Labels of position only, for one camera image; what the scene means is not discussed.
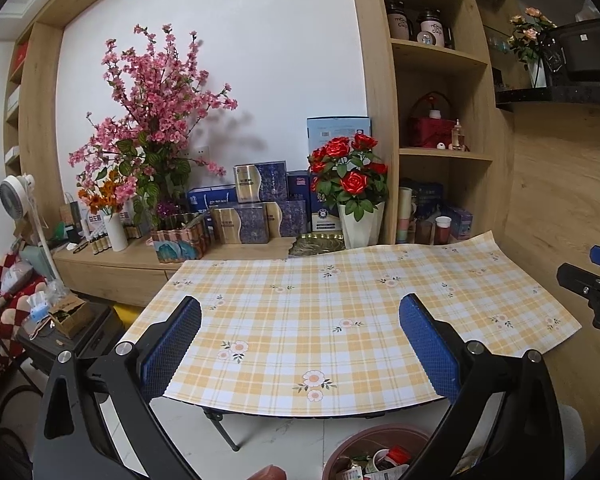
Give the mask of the person's left hand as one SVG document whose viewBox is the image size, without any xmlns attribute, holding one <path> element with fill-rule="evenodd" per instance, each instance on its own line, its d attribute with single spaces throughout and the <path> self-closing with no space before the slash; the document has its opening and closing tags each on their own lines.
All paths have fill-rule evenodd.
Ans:
<svg viewBox="0 0 600 480">
<path fill-rule="evenodd" d="M 286 472 L 275 465 L 268 465 L 252 474 L 247 480 L 286 480 Z"/>
</svg>

